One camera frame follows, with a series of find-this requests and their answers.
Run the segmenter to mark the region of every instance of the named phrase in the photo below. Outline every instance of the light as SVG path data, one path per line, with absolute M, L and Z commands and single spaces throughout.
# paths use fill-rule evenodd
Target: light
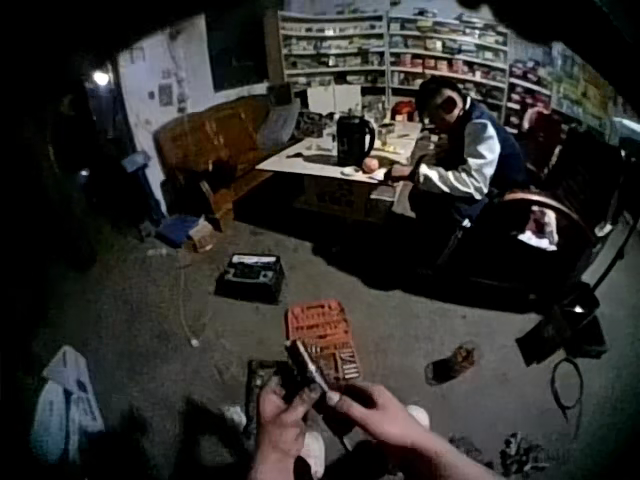
M 101 72 L 100 70 L 96 70 L 93 72 L 93 81 L 96 82 L 101 87 L 104 87 L 107 83 L 109 83 L 109 74 Z

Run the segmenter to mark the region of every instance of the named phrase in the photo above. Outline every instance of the black cable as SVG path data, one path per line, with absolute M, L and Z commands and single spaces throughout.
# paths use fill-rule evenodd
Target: black cable
M 558 388 L 556 386 L 556 373 L 558 371 L 558 367 L 563 363 L 567 363 L 571 365 L 578 376 L 579 389 L 578 389 L 578 397 L 575 402 L 570 405 L 567 405 L 562 401 L 560 397 L 560 393 L 558 392 Z M 553 395 L 553 400 L 556 402 L 556 405 L 560 409 L 562 416 L 564 417 L 565 422 L 569 423 L 569 415 L 567 412 L 569 410 L 577 409 L 578 413 L 576 416 L 576 423 L 573 431 L 573 439 L 575 440 L 578 437 L 578 432 L 580 431 L 580 423 L 582 422 L 582 395 L 584 394 L 584 378 L 582 377 L 582 371 L 580 370 L 580 366 L 576 363 L 576 361 L 571 357 L 564 357 L 560 361 L 558 361 L 554 366 L 551 372 L 551 395 Z

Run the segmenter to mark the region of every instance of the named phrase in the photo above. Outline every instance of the person's right hand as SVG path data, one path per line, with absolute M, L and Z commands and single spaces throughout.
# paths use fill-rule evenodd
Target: person's right hand
M 395 447 L 418 448 L 429 432 L 411 416 L 405 406 L 382 385 L 360 383 L 356 395 L 348 391 L 327 393 L 327 403 L 349 417 L 375 440 Z M 368 397 L 367 402 L 356 402 L 351 397 Z

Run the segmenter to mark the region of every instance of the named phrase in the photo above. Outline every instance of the brown sofa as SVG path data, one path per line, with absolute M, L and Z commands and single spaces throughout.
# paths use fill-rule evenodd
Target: brown sofa
M 219 225 L 233 218 L 233 202 L 271 175 L 254 168 L 269 155 L 256 143 L 268 114 L 268 97 L 251 96 L 159 128 L 156 148 L 175 197 L 169 208 L 213 217 Z

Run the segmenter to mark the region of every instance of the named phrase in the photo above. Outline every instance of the black device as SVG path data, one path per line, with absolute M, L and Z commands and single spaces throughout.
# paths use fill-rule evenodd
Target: black device
M 216 295 L 278 303 L 284 269 L 277 255 L 235 253 L 216 282 Z
M 369 156 L 376 141 L 376 131 L 371 122 L 357 115 L 343 115 L 338 118 L 338 165 L 341 167 L 360 166 Z

